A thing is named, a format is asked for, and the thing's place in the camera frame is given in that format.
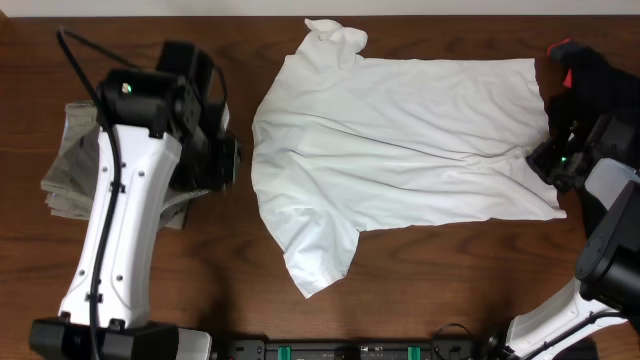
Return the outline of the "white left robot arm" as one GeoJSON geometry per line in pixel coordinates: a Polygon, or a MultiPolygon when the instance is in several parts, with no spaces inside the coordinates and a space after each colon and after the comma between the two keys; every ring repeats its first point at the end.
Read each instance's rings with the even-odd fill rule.
{"type": "Polygon", "coordinates": [[[204,331],[150,318],[149,280],[166,193],[233,184],[228,108],[208,96],[214,67],[116,69],[98,89],[99,174],[80,261],[58,314],[33,322],[45,359],[208,359],[204,331]]]}

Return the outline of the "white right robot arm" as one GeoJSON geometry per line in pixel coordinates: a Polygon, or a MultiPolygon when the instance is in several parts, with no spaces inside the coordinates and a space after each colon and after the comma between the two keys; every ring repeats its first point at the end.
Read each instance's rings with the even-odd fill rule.
{"type": "Polygon", "coordinates": [[[591,359],[591,335],[639,318],[639,113],[601,116],[586,141],[584,190],[606,212],[560,291],[515,317],[490,359],[591,359]]]}

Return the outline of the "white printed t-shirt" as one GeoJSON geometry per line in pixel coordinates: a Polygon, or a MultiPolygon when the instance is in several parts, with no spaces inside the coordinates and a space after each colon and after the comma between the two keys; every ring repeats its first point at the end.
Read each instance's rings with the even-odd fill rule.
{"type": "Polygon", "coordinates": [[[527,164],[549,135],[531,58],[366,58],[311,20],[252,124],[260,216],[301,294],[344,278],[365,231],[561,218],[527,164]]]}

